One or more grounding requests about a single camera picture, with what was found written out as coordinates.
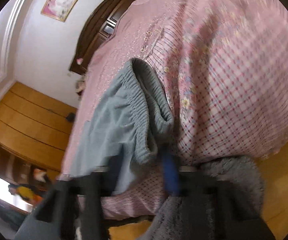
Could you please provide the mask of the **framed wedding photo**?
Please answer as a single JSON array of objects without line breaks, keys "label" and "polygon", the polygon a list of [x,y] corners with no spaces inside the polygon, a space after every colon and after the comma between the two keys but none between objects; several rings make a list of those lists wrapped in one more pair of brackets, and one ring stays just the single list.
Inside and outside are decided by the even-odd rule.
[{"label": "framed wedding photo", "polygon": [[65,22],[78,0],[46,0],[41,14]]}]

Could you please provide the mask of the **small black wall device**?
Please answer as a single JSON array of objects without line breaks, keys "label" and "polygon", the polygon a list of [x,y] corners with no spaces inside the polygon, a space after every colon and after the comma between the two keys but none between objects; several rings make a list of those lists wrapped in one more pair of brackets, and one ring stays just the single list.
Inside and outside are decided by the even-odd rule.
[{"label": "small black wall device", "polygon": [[69,113],[67,116],[66,116],[66,120],[68,121],[68,122],[74,122],[75,121],[75,117],[76,117],[76,114],[75,113]]}]

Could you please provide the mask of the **pink floral bedspread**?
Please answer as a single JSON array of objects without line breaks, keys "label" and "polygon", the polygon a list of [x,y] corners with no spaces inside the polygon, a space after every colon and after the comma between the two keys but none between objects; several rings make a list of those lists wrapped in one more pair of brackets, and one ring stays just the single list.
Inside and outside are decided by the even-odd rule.
[{"label": "pink floral bedspread", "polygon": [[185,165],[288,141],[288,10],[279,0],[137,0],[93,55],[62,172],[85,165],[85,126],[129,59],[157,74]]}]

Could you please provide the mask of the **grey sweatpants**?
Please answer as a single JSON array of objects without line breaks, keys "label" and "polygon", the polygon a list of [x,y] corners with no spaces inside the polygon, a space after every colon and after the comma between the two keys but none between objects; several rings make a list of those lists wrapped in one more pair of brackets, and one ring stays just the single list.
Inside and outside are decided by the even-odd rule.
[{"label": "grey sweatpants", "polygon": [[173,125],[174,116],[155,71],[145,61],[132,58],[101,96],[92,119],[84,123],[69,175],[89,175],[122,153],[114,192],[124,193],[153,167]]}]

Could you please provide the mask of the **clothes pile on nightstand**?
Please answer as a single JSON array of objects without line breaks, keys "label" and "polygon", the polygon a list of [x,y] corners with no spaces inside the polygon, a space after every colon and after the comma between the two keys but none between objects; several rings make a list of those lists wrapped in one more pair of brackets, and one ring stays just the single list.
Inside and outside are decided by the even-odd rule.
[{"label": "clothes pile on nightstand", "polygon": [[80,98],[82,97],[82,94],[86,88],[85,85],[86,79],[87,79],[86,76],[82,75],[81,78],[76,81],[75,92]]}]

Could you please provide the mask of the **dark wooden headboard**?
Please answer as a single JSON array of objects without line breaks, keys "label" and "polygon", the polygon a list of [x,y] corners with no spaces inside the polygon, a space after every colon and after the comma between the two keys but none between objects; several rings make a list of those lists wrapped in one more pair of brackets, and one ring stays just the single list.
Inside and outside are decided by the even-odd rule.
[{"label": "dark wooden headboard", "polygon": [[83,75],[94,52],[114,32],[117,22],[135,0],[104,0],[89,16],[79,36],[69,71]]}]

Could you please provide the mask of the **orange wooden wardrobe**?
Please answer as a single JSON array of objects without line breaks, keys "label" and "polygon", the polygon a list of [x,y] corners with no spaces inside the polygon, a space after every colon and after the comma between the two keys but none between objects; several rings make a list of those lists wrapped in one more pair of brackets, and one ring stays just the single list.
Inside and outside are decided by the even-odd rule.
[{"label": "orange wooden wardrobe", "polygon": [[0,177],[27,183],[33,168],[61,172],[76,108],[16,82],[0,100]]}]

